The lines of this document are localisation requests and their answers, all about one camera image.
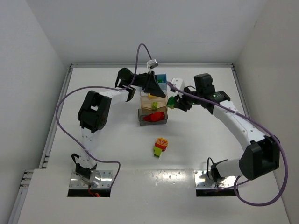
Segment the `dark green lego brick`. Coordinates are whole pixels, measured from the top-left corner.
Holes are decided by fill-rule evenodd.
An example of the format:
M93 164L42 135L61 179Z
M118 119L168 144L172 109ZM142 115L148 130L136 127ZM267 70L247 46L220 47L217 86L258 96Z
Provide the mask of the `dark green lego brick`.
M175 98L173 96L169 97L169 99L167 101L167 104L173 104L173 105L175 105Z

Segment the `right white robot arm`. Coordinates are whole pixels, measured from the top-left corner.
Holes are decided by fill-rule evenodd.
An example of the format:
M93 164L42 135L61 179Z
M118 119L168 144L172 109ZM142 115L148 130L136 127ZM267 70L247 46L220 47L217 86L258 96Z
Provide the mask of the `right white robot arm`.
M280 152L274 138L238 116L238 110L230 97L223 91L215 90L211 75L196 75L194 82L195 90L192 91L183 79L171 80L171 91L178 92L174 97L174 108L186 112L193 105L201 105L225 125L243 149L241 158L213 164L210 169L212 180L216 182L228 176L244 176L254 180L278 169Z

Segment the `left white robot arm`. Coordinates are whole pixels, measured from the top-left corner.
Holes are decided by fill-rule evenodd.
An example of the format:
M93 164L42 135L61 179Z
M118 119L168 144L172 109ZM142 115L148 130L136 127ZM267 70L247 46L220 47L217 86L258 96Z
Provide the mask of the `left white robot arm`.
M92 158L92 151L97 149L98 137L107 123L110 107L130 101L135 94L135 87L154 97L165 99L166 75L156 75L153 70L134 74L128 68L118 71L115 87L107 91L88 91L78 112L81 127L81 147L85 155L72 155L76 164L75 171L86 181L91 181L97 167L97 161Z

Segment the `red round lego brick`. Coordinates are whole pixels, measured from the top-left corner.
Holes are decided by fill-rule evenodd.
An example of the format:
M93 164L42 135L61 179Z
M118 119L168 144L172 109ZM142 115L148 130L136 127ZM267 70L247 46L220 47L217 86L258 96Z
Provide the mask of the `red round lego brick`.
M156 112L155 113L156 120L163 120L164 119L164 112Z

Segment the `red curved lego brick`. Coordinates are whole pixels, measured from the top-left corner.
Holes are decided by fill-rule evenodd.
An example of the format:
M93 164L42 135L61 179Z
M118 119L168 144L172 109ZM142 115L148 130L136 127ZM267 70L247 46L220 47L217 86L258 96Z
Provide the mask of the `red curved lego brick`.
M143 120L147 121L147 122L157 122L158 121L155 119L155 113L152 113L152 114L149 114L149 115L143 117Z

